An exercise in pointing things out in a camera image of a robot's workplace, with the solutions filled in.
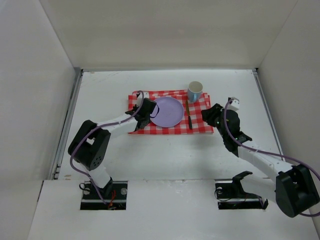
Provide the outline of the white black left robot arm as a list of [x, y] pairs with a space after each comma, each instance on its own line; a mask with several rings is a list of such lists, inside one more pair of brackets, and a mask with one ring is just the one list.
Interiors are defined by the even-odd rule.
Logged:
[[103, 166], [109, 141], [146, 127], [153, 118], [153, 112], [160, 109], [154, 100], [142, 98], [133, 109], [119, 117], [96, 123], [86, 120], [82, 123], [68, 147], [69, 164], [73, 170], [89, 178], [98, 196], [111, 191], [112, 177]]

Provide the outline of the purple plastic plate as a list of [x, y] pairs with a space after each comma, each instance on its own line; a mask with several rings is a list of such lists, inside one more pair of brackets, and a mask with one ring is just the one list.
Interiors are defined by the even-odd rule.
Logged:
[[156, 107], [150, 115], [150, 120], [158, 127], [171, 128], [184, 118], [185, 110], [182, 103], [173, 97], [159, 97], [154, 100]]

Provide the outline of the light blue mug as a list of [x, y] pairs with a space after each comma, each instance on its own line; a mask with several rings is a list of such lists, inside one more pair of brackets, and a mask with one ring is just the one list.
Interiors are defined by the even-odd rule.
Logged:
[[192, 81], [187, 88], [187, 98], [191, 103], [196, 102], [203, 93], [203, 85], [198, 81]]

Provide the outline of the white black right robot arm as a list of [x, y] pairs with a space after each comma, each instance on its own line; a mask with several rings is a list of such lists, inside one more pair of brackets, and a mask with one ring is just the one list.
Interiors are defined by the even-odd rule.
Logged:
[[255, 178], [250, 171], [243, 171], [232, 178], [236, 197], [253, 194], [277, 204], [288, 217], [305, 215], [305, 211], [320, 202], [320, 195], [312, 178], [320, 175], [300, 160], [296, 165], [290, 157], [262, 150], [251, 137], [240, 129], [237, 110], [239, 101], [229, 98], [225, 106], [216, 103], [202, 110], [202, 120], [216, 128], [225, 148], [236, 157], [247, 161], [263, 172], [266, 178]]

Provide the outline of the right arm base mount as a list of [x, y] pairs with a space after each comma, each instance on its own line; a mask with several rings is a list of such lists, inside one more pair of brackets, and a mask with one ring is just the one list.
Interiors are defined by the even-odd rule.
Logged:
[[250, 171], [243, 171], [232, 179], [215, 181], [214, 196], [219, 210], [266, 210], [269, 202], [261, 196], [243, 190], [241, 180], [252, 175]]

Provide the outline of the gold knife green handle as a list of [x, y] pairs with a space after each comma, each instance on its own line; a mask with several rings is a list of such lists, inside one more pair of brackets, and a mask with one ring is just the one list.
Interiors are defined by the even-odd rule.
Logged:
[[188, 117], [188, 127], [190, 130], [193, 129], [193, 125], [192, 125], [192, 119], [191, 119], [191, 115], [190, 115], [190, 109], [189, 109], [189, 101], [186, 100], [185, 101], [185, 107], [186, 107], [186, 113], [187, 113], [187, 117]]

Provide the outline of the red white checkered cloth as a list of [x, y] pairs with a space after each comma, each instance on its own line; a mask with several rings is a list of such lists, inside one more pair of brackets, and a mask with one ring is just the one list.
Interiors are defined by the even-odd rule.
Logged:
[[202, 119], [202, 110], [211, 108], [210, 96], [203, 92], [196, 102], [188, 101], [190, 117], [192, 121], [192, 129], [189, 129], [188, 116], [186, 111], [186, 100], [188, 100], [187, 90], [159, 90], [147, 91], [152, 101], [160, 97], [172, 97], [180, 101], [184, 107], [184, 117], [181, 122], [173, 127], [159, 127], [150, 123], [143, 129], [134, 131], [135, 135], [184, 135], [184, 134], [212, 134], [214, 128], [208, 125]]

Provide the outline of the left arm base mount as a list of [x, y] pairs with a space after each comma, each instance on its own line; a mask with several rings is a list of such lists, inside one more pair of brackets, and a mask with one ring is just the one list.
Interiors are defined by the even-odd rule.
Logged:
[[103, 200], [90, 181], [79, 184], [82, 191], [80, 210], [83, 211], [122, 211], [127, 208], [127, 181], [113, 181], [99, 190]]

